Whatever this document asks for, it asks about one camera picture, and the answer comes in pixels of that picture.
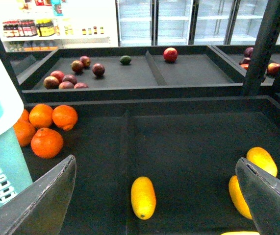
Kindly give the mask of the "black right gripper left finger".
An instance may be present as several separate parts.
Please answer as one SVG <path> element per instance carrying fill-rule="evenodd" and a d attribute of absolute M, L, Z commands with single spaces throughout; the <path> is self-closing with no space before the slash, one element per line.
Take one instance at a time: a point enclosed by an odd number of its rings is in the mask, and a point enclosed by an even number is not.
<path fill-rule="evenodd" d="M 66 157 L 0 207 L 0 235 L 60 233 L 76 181 L 76 159 Z"/>

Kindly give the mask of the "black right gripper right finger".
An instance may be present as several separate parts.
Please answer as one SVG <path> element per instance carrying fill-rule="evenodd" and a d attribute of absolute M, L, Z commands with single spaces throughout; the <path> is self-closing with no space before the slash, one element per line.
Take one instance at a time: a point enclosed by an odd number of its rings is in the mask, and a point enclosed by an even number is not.
<path fill-rule="evenodd" d="M 259 234 L 280 235 L 280 179 L 245 158 L 235 173 Z"/>

